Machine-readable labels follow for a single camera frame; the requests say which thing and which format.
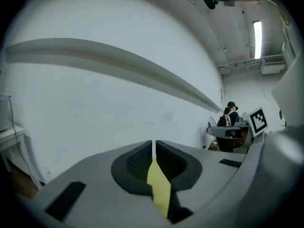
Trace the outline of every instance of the yellow strip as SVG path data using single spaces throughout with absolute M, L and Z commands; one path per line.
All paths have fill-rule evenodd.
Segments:
M 171 185 L 158 166 L 156 157 L 153 157 L 153 162 L 149 168 L 147 183 L 152 186 L 153 202 L 167 217 Z

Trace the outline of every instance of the ceiling light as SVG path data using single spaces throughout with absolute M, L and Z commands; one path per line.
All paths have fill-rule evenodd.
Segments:
M 262 22 L 261 21 L 253 22 L 253 26 L 255 28 L 255 38 L 256 38 L 255 59 L 259 59 L 261 58 L 261 52 L 262 52 Z

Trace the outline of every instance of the black cable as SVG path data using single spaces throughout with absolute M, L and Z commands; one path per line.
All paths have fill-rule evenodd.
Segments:
M 24 162 L 26 163 L 26 165 L 28 166 L 28 172 L 30 174 L 30 176 L 32 177 L 32 179 L 35 181 L 35 185 L 36 185 L 36 188 L 38 188 L 37 186 L 37 182 L 36 182 L 36 179 L 34 178 L 34 176 L 32 175 L 32 173 L 30 172 L 30 169 L 29 169 L 29 164 L 27 163 L 27 161 L 24 159 L 23 157 L 23 154 L 21 153 L 20 151 L 20 148 L 19 148 L 19 143 L 18 143 L 18 137 L 17 137 L 17 133 L 16 133 L 16 129 L 15 129 L 15 124 L 14 124 L 14 113 L 13 113 L 13 107 L 11 105 L 11 99 L 10 99 L 10 96 L 9 96 L 9 104 L 10 104 L 10 109 L 11 109 L 11 121 L 13 123 L 13 129 L 14 129 L 14 133 L 15 133 L 15 137 L 16 137 L 16 142 L 17 142 L 17 148 L 18 148 L 18 151 L 22 157 L 22 159 L 24 160 Z

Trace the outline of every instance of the white ceiling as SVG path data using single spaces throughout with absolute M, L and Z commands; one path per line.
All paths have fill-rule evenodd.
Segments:
M 282 53 L 283 24 L 276 5 L 222 2 L 210 10 L 203 0 L 153 0 L 181 19 L 202 41 L 218 67 L 233 67 L 235 62 L 254 58 L 253 21 L 263 30 L 262 56 Z

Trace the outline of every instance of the table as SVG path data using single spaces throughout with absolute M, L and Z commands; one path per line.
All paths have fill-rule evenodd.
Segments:
M 31 161 L 29 160 L 28 152 L 27 152 L 26 145 L 24 142 L 25 130 L 16 124 L 14 124 L 14 125 L 15 125 L 16 134 L 17 134 L 17 140 L 19 143 L 19 149 L 20 149 L 20 152 L 22 153 L 22 156 L 24 157 L 24 160 L 28 164 L 29 172 L 31 173 L 30 177 L 31 177 L 32 181 L 34 182 L 34 184 L 37 186 L 38 190 L 40 190 L 42 188 L 42 186 L 39 182 L 37 173 L 36 173 L 35 169 L 33 168 Z M 11 169 L 10 169 L 10 166 L 6 159 L 5 153 L 8 151 L 9 147 L 15 145 L 16 143 L 17 143 L 17 141 L 16 141 L 16 136 L 15 136 L 15 132 L 13 129 L 13 125 L 12 125 L 12 123 L 10 123 L 9 128 L 7 130 L 0 132 L 0 153 L 2 155 L 4 164 L 5 164 L 8 172 L 11 172 Z

